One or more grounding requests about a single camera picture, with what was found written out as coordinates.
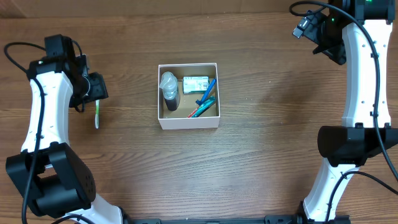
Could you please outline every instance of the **white box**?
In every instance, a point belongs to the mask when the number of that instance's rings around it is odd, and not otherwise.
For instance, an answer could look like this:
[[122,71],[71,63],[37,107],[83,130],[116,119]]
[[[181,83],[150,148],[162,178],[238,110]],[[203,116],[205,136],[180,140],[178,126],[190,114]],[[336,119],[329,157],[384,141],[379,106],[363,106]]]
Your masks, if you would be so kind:
[[[178,80],[178,93],[180,94],[180,104],[175,111],[169,111],[166,107],[162,89],[159,84],[162,74],[165,72],[173,73]],[[215,87],[210,95],[216,97],[216,104],[207,109],[198,118],[187,118],[187,116],[198,107],[196,100],[201,100],[202,93],[183,94],[182,78],[208,76],[210,82],[217,79]],[[217,63],[190,63],[177,65],[159,65],[158,71],[158,105],[157,119],[162,129],[193,129],[193,128],[218,128],[220,123],[220,94],[218,92],[218,73]]]

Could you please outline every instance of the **wood grain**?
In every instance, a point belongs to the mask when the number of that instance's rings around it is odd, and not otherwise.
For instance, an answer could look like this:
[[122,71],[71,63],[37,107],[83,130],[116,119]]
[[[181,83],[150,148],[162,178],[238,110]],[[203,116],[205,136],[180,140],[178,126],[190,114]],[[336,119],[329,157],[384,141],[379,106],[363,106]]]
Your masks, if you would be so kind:
[[[340,125],[346,66],[312,55],[309,40],[292,37],[290,14],[142,16],[0,21],[0,45],[43,44],[63,34],[77,40],[104,75],[109,98],[70,110],[73,150],[93,172],[98,192],[133,218],[235,218],[294,213],[321,163],[317,132]],[[44,55],[14,47],[24,66]],[[389,45],[387,97],[398,122],[398,38]],[[218,64],[218,129],[163,131],[157,121],[157,66]],[[0,167],[19,153],[29,125],[25,75],[0,54]],[[389,150],[398,162],[397,148]],[[362,171],[396,187],[382,156]],[[0,169],[0,223],[20,223],[22,198]],[[398,201],[354,177],[338,207],[353,223],[396,223]],[[29,214],[30,222],[42,218]]]

